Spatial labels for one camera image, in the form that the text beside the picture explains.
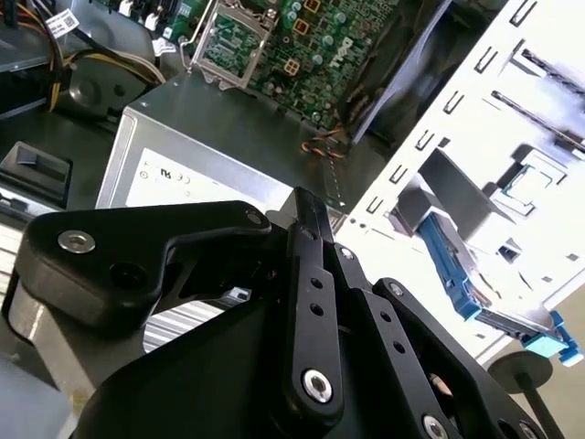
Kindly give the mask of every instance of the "yellow wire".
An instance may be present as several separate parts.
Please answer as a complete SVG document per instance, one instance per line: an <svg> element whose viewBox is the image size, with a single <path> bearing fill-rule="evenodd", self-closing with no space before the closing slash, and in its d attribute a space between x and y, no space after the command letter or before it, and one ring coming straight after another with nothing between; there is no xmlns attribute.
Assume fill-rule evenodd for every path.
<svg viewBox="0 0 585 439"><path fill-rule="evenodd" d="M25 14L27 14L33 20L35 20L38 23L38 25L41 26L42 29L44 29L43 23L40 21L40 19L37 17L36 14L33 14L33 12L30 9L28 9L20 4L16 4L16 5ZM63 52L61 51L61 47L59 46L59 43L57 44L57 52L58 52L58 56L61 58L61 61L62 61L63 60ZM55 109L55 106L57 105L57 100L59 99L60 90L61 90L61 84L59 82L56 82L51 86L51 96L50 96L50 102L49 102L49 106L48 106L49 112L52 112Z"/></svg>
<svg viewBox="0 0 585 439"><path fill-rule="evenodd" d="M30 9L27 9L26 7L20 5L20 4L16 4L25 14L27 14L28 16L30 16L33 20L35 20L39 26L41 26L41 28L44 29L43 24L41 23L40 19L33 14Z"/></svg>
<svg viewBox="0 0 585 439"><path fill-rule="evenodd" d="M147 76L144 76L138 70L134 69L131 66L128 66L126 64L123 64L121 62L118 62L116 59L110 58L107 55L103 55L101 53L91 53L90 55L87 55L87 56L85 56L83 58L98 59L100 61L107 62L107 63L112 64L114 66L117 66L117 67L119 67L121 69L130 71L132 74L136 75L137 77L141 78L142 80L145 80L146 82L153 83L153 80L151 78L148 78Z"/></svg>

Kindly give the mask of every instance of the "black mechanical linkage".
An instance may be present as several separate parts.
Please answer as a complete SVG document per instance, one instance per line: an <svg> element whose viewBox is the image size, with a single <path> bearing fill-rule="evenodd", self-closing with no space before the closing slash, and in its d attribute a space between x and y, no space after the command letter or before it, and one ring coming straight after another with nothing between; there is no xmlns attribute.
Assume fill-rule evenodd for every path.
<svg viewBox="0 0 585 439"><path fill-rule="evenodd" d="M321 200L295 195L288 230L242 202L33 220L3 317L76 402L75 438L545 439L403 285L372 288ZM149 315L236 286L248 302L141 351Z"/></svg>

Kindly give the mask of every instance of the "white label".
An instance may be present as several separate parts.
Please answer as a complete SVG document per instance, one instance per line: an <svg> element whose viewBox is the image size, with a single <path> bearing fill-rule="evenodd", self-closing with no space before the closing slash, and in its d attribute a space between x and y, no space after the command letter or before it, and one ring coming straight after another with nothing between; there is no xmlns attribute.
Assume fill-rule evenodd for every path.
<svg viewBox="0 0 585 439"><path fill-rule="evenodd" d="M80 21L73 15L70 9L65 9L47 20L48 29L55 38L63 37L79 25Z"/></svg>
<svg viewBox="0 0 585 439"><path fill-rule="evenodd" d="M341 43L341 47L337 50L337 54L334 56L333 60L329 63L329 67L340 67L343 60L346 58L347 54L349 53L349 49L354 46L354 40L345 37Z"/></svg>
<svg viewBox="0 0 585 439"><path fill-rule="evenodd" d="M126 206L229 200L246 201L262 212L266 210L257 200L145 148L128 192Z"/></svg>
<svg viewBox="0 0 585 439"><path fill-rule="evenodd" d="M174 44L169 43L164 38L158 38L153 40L154 55L160 57L164 53L175 53L176 47Z"/></svg>

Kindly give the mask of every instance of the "metal rod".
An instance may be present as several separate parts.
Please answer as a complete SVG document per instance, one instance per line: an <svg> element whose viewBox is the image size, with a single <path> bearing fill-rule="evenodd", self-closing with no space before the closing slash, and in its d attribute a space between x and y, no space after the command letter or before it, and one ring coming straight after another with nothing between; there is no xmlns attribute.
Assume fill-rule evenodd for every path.
<svg viewBox="0 0 585 439"><path fill-rule="evenodd" d="M552 414L550 414L547 405L542 401L540 394L534 387L530 376L525 372L520 372L515 375L514 378L520 389L522 389L526 400L530 404L540 426L547 434L548 439L565 439L565 435L560 431L560 428L558 428L558 425L552 417Z"/></svg>

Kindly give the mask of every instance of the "capacitor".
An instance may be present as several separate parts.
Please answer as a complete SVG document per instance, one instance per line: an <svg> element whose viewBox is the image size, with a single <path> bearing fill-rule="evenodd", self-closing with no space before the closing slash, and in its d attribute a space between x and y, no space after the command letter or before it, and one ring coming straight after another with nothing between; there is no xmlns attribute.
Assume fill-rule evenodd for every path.
<svg viewBox="0 0 585 439"><path fill-rule="evenodd" d="M338 25L343 25L347 20L346 15L343 12L338 12L337 14L335 14L335 22Z"/></svg>
<svg viewBox="0 0 585 439"><path fill-rule="evenodd" d="M331 37L330 35L325 35L323 37L323 44L325 44L326 46L333 46L334 40L333 37Z"/></svg>

